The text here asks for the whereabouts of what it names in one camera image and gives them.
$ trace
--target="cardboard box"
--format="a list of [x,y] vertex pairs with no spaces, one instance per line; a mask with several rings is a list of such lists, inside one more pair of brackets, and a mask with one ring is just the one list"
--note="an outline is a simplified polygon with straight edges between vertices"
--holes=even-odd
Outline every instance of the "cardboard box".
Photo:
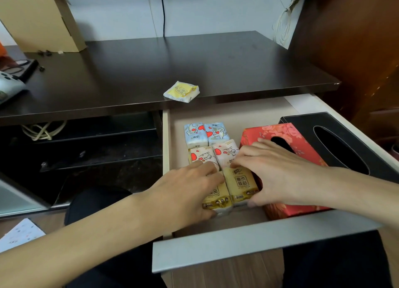
[[0,20],[23,52],[79,52],[85,41],[68,0],[0,0]]
[[[251,145],[253,142],[258,141],[258,138],[271,140],[308,161],[317,165],[327,166],[319,154],[291,123],[245,129],[241,136],[240,147],[242,145]],[[274,203],[263,206],[263,209],[270,220],[277,220],[315,211],[328,210],[329,208],[317,205],[287,205]]]

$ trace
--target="drawer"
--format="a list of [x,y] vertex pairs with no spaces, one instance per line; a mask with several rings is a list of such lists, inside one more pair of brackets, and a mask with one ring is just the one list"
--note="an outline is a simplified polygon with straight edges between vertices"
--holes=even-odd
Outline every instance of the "drawer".
[[[163,171],[188,165],[183,126],[188,123],[223,122],[237,144],[248,127],[276,124],[282,116],[329,112],[381,156],[395,170],[399,163],[366,135],[312,94],[215,104],[163,112]],[[153,245],[152,271],[161,272],[188,265],[315,240],[348,235],[381,224],[348,212],[331,210],[268,221],[261,208],[234,208],[214,218],[178,230]]]

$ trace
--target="knee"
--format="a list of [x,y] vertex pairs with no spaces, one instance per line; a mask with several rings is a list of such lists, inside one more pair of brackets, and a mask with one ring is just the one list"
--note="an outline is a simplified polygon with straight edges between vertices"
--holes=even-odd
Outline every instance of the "knee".
[[96,186],[78,194],[68,207],[64,224],[68,225],[96,213],[105,207],[131,195],[127,190],[117,187]]

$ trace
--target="dark pants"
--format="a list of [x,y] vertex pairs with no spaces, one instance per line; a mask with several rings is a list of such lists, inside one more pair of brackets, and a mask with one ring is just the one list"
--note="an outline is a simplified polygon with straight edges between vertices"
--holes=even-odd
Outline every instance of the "dark pants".
[[[130,192],[118,188],[85,190],[69,206],[65,225],[128,195]],[[286,247],[283,253],[284,288],[392,287],[387,256],[376,230]],[[67,288],[134,287],[135,283],[140,283],[139,286],[146,283],[146,287],[166,287],[159,274],[152,274],[151,260],[152,242],[149,242],[85,272]]]

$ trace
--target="brown wooden cabinet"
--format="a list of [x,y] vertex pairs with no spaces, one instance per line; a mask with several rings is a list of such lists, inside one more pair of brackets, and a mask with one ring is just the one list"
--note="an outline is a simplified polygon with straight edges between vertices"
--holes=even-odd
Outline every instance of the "brown wooden cabinet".
[[389,148],[399,139],[398,0],[306,0],[290,51],[342,81],[323,100]]

